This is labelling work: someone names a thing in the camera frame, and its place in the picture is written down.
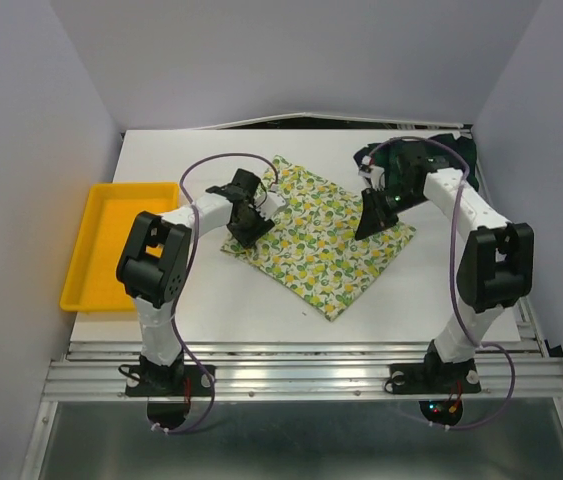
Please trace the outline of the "lemon print skirt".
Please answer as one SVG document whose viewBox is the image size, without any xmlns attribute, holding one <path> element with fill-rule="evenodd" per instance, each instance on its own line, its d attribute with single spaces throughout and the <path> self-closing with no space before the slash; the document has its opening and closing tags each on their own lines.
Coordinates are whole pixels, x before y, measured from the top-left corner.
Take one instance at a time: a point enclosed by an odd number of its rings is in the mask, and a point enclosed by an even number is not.
<svg viewBox="0 0 563 480">
<path fill-rule="evenodd" d="M 277 180 L 287 207 L 253 247 L 228 236 L 221 251 L 268 275 L 333 322 L 388 268 L 416 229 L 399 221 L 357 240 L 360 195 L 281 156 L 272 163 L 264 185 Z"/>
</svg>

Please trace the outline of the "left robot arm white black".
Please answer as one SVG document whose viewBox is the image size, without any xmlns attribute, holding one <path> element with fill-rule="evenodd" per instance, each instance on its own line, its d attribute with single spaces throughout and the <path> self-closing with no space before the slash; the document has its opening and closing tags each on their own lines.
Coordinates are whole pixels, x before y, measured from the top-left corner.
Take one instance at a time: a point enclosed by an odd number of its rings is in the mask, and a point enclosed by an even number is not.
<svg viewBox="0 0 563 480">
<path fill-rule="evenodd" d="M 209 187 L 183 207 L 136 216 L 116 268 L 136 309 L 142 341 L 139 363 L 119 367 L 128 396 L 178 394 L 185 385 L 184 348 L 173 318 L 198 240 L 225 227 L 241 247 L 251 248 L 285 207 L 275 185 L 264 189 L 257 175 L 239 169 L 230 183 Z"/>
</svg>

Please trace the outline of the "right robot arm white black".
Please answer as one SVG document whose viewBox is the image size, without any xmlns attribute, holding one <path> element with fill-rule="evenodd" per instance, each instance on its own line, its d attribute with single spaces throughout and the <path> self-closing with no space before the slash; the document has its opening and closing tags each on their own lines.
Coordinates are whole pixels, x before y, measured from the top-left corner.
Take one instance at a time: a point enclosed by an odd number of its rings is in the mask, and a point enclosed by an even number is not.
<svg viewBox="0 0 563 480">
<path fill-rule="evenodd" d="M 396 395 L 480 390 L 475 354 L 486 346 L 493 322 L 533 283 L 534 231 L 497 213 L 471 183 L 471 167 L 439 138 L 398 137 L 369 144 L 354 155 L 362 192 L 355 237 L 364 240 L 396 225 L 400 214 L 424 203 L 450 221 L 452 316 L 419 363 L 389 367 L 388 392 Z"/>
</svg>

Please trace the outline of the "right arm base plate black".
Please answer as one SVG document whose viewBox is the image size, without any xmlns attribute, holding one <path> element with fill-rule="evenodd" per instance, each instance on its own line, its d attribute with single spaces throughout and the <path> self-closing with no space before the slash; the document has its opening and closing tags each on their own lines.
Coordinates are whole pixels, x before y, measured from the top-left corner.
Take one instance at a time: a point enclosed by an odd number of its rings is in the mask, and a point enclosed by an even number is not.
<svg viewBox="0 0 563 480">
<path fill-rule="evenodd" d="M 395 395 L 448 395 L 482 391 L 474 361 L 460 364 L 442 363 L 438 367 L 423 363 L 396 363 L 389 366 L 392 393 Z"/>
</svg>

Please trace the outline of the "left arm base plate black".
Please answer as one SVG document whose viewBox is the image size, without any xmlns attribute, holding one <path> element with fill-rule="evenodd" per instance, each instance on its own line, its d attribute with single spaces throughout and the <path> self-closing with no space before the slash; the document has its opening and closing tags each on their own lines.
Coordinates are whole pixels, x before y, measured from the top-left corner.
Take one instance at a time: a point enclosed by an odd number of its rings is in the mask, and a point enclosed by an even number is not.
<svg viewBox="0 0 563 480">
<path fill-rule="evenodd" d="M 131 398 L 211 396 L 207 376 L 192 365 L 166 368 L 122 364 L 118 372 L 126 381 L 125 395 Z"/>
</svg>

